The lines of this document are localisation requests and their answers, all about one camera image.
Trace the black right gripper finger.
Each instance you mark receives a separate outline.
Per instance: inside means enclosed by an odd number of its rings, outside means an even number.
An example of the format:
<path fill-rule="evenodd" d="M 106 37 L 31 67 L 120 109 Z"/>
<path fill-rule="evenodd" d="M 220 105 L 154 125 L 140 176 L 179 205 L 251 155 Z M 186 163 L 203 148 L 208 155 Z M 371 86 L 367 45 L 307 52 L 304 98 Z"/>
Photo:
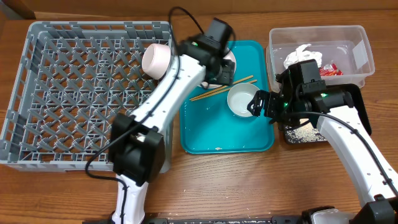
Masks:
<path fill-rule="evenodd" d="M 263 91 L 258 90 L 252 100 L 249 102 L 248 106 L 263 106 Z"/>
<path fill-rule="evenodd" d="M 262 105 L 249 104 L 249 105 L 247 106 L 247 110 L 248 110 L 253 116 L 256 116 L 256 117 L 260 117 L 262 109 L 263 109 L 263 106 L 262 106 Z"/>

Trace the grey bowl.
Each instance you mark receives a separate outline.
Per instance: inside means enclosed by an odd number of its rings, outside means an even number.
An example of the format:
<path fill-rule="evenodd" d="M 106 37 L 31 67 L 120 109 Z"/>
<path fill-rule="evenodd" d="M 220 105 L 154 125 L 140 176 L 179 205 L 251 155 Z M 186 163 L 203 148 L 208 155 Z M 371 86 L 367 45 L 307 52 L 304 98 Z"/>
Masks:
<path fill-rule="evenodd" d="M 238 83 L 233 86 L 227 95 L 227 104 L 230 110 L 239 117 L 248 118 L 252 113 L 247 109 L 248 104 L 254 98 L 258 87 L 251 83 Z"/>

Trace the large white plate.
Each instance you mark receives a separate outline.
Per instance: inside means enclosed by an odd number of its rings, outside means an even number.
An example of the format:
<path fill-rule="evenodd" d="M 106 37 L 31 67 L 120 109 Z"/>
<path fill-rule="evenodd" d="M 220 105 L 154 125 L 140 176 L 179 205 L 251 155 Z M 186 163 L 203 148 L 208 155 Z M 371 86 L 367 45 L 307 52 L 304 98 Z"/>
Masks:
<path fill-rule="evenodd" d="M 234 53 L 232 51 L 230 51 L 224 57 L 224 59 L 231 60 L 232 62 L 236 63 L 236 58 L 235 58 Z M 202 87 L 204 89 L 215 89 L 215 88 L 221 87 L 221 85 L 215 85 L 215 84 L 209 84 L 207 82 L 201 82 L 198 87 Z"/>

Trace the wooden chopstick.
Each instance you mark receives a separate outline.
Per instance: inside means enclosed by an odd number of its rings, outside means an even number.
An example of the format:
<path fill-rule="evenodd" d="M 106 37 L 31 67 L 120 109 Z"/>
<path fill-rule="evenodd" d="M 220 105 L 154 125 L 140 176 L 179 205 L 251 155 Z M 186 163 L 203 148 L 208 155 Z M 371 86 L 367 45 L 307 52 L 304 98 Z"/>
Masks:
<path fill-rule="evenodd" d="M 250 75 L 250 76 L 248 76 L 248 77 L 242 78 L 242 79 L 240 79 L 240 80 L 237 80 L 237 81 L 233 82 L 233 85 L 236 85 L 236 84 L 238 84 L 238 83 L 242 83 L 243 81 L 252 79 L 253 77 L 254 77 L 253 75 Z M 204 95 L 204 94 L 207 94 L 207 93 L 211 93 L 212 91 L 220 90 L 221 87 L 215 88 L 214 90 L 207 91 L 207 92 L 205 92 L 205 93 L 203 93 L 203 94 L 201 94 L 201 95 Z"/>
<path fill-rule="evenodd" d="M 194 98 L 190 99 L 190 101 L 202 100 L 202 99 L 204 99 L 204 98 L 208 98 L 208 97 L 211 97 L 211 96 L 218 95 L 218 94 L 220 94 L 220 93 L 227 92 L 227 91 L 229 91 L 230 89 L 231 89 L 231 87 L 229 87 L 229 88 L 221 87 L 220 90 L 212 91 L 211 93 L 207 93 L 207 94 L 204 94 L 204 95 L 200 95 L 200 96 L 194 97 Z"/>

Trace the white paper napkin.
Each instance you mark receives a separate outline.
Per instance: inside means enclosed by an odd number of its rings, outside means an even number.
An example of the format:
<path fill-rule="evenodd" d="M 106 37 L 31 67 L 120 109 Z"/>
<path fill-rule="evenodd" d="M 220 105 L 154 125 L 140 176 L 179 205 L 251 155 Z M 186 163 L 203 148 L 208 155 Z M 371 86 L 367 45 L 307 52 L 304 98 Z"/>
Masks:
<path fill-rule="evenodd" d="M 293 52 L 289 53 L 283 62 L 284 68 L 288 68 L 290 65 L 293 65 L 298 62 L 303 62 L 312 59 L 316 61 L 318 68 L 320 68 L 322 65 L 323 55 L 321 52 L 307 50 L 307 47 L 310 46 L 311 44 L 302 44 L 299 47 L 297 47 Z"/>

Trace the red strawberry cake wrapper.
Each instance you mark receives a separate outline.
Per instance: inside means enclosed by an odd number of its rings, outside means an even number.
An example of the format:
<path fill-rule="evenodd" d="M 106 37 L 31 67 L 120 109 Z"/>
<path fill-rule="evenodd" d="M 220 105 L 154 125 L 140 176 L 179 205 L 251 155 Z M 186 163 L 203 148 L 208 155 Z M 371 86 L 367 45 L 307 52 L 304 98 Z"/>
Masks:
<path fill-rule="evenodd" d="M 320 75 L 322 77 L 340 76 L 343 75 L 343 72 L 339 70 L 334 63 L 332 63 L 332 64 L 326 64 L 325 66 L 321 67 Z"/>

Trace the pink shallow bowl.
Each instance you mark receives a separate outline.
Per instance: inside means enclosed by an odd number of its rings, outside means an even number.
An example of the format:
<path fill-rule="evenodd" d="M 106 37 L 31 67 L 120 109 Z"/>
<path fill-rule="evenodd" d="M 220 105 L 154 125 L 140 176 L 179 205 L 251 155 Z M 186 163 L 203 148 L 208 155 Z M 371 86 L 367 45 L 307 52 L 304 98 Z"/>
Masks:
<path fill-rule="evenodd" d="M 142 69 L 151 78 L 159 80 L 165 75 L 171 56 L 168 45 L 150 44 L 142 57 Z"/>

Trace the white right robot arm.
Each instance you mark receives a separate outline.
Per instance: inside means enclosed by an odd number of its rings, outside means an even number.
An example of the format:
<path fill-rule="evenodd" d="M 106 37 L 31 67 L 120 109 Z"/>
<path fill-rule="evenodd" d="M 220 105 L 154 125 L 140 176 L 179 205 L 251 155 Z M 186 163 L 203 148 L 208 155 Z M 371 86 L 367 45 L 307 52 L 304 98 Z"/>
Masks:
<path fill-rule="evenodd" d="M 359 88 L 327 86 L 314 59 L 290 65 L 276 76 L 280 92 L 258 90 L 248 103 L 253 116 L 264 115 L 282 128 L 300 127 L 306 118 L 329 142 L 355 186 L 361 209 L 311 208 L 301 216 L 272 217 L 272 223 L 397 223 L 397 172 L 364 127 Z"/>

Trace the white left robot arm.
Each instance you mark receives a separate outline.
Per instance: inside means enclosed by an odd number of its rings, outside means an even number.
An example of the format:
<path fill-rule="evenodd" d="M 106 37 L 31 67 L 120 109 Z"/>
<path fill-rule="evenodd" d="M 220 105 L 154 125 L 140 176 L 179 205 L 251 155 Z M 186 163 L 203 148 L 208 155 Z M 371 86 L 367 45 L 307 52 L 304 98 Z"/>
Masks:
<path fill-rule="evenodd" d="M 198 86 L 230 86 L 236 61 L 228 46 L 232 27 L 217 18 L 208 30 L 184 40 L 172 50 L 150 44 L 142 69 L 159 84 L 129 116 L 118 114 L 111 125 L 109 160 L 118 184 L 112 223 L 141 223 L 147 188 L 169 168 L 167 129 L 184 102 Z"/>

